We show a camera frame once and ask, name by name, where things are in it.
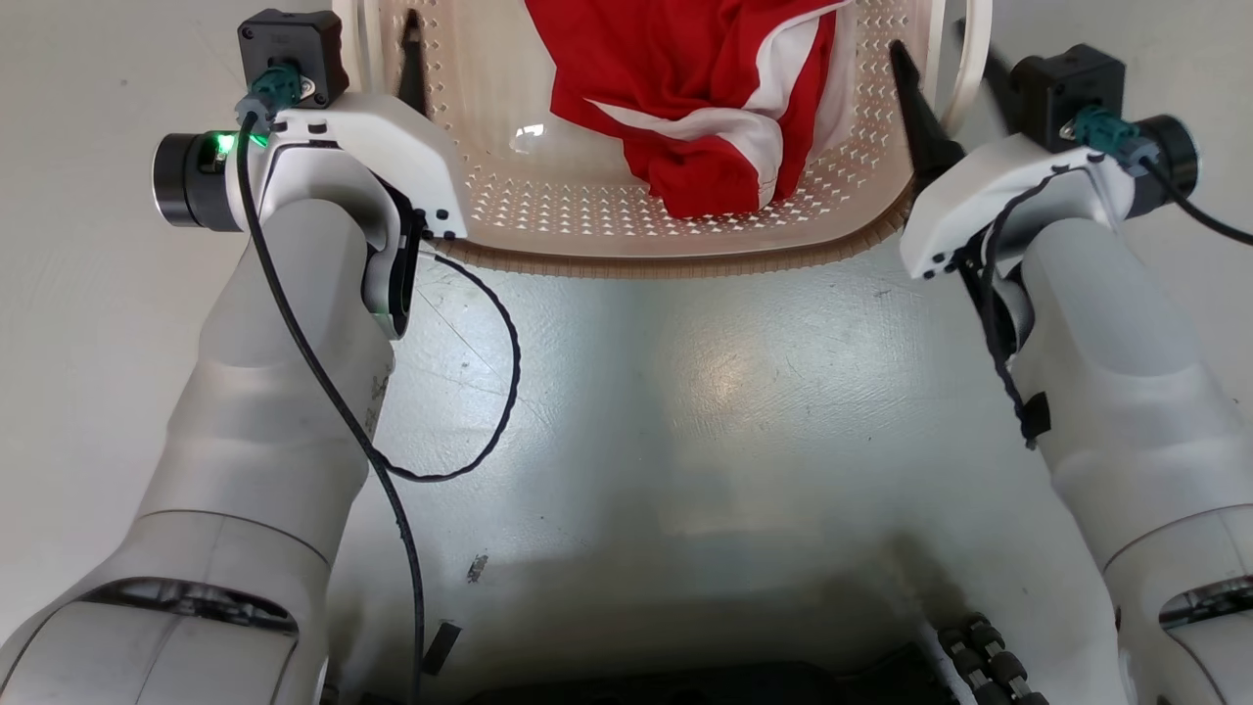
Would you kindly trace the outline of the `black tape strip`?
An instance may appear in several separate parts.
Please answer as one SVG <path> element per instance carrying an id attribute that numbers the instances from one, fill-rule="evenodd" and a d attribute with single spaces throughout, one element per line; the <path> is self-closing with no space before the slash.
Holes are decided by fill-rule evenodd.
<path id="1" fill-rule="evenodd" d="M 439 624 L 421 659 L 421 672 L 425 677 L 439 677 L 461 634 L 462 629 L 455 622 Z"/>

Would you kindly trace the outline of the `beige perforated plastic laundry basket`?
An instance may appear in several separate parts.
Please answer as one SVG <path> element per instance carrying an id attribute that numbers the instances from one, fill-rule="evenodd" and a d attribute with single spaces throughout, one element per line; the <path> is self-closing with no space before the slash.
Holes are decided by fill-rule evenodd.
<path id="1" fill-rule="evenodd" d="M 353 88 L 393 94 L 403 18 L 422 20 L 427 111 L 467 174 L 469 237 L 449 258 L 528 275 L 756 275 L 855 258 L 903 228 L 912 169 L 888 48 L 901 40 L 937 106 L 941 50 L 961 30 L 944 126 L 957 133 L 989 59 L 994 0 L 855 0 L 850 136 L 793 198 L 744 217 L 675 219 L 632 178 L 621 144 L 553 116 L 554 68 L 524 0 L 328 0 Z"/>

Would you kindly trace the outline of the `red and white garment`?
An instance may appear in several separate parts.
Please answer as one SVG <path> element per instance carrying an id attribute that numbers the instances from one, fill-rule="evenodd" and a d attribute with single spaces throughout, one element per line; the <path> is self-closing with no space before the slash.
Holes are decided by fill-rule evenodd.
<path id="1" fill-rule="evenodd" d="M 554 116 L 621 143 L 672 217 L 759 212 L 850 135 L 855 0 L 525 0 Z"/>

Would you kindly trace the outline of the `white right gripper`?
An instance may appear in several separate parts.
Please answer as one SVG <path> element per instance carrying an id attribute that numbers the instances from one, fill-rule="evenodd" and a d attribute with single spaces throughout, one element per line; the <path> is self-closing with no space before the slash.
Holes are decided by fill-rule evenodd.
<path id="1" fill-rule="evenodd" d="M 941 267 L 974 235 L 984 230 L 1007 204 L 1029 189 L 1045 189 L 1032 205 L 1022 204 L 1017 224 L 1007 235 L 1026 235 L 1035 224 L 1053 219 L 1090 217 L 1114 224 L 1129 214 L 1129 177 L 1111 158 L 1080 147 L 1053 155 L 1024 135 L 1011 135 L 979 147 L 966 157 L 949 136 L 921 91 L 920 71 L 903 41 L 888 49 L 913 184 L 928 184 L 913 197 L 900 242 L 903 269 L 922 278 Z M 989 46 L 984 85 L 991 93 L 1006 130 L 1020 128 L 1021 100 L 1011 68 Z"/>

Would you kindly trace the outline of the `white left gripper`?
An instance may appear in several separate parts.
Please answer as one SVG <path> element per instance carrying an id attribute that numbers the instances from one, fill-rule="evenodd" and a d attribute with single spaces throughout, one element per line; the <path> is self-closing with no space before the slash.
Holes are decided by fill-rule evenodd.
<path id="1" fill-rule="evenodd" d="M 262 157 L 262 215 L 304 198 L 336 202 L 370 224 L 397 217 L 392 192 L 427 217 L 439 238 L 467 238 L 467 174 L 450 134 L 425 116 L 424 28 L 403 18 L 395 95 L 350 91 L 327 109 L 287 109 Z"/>

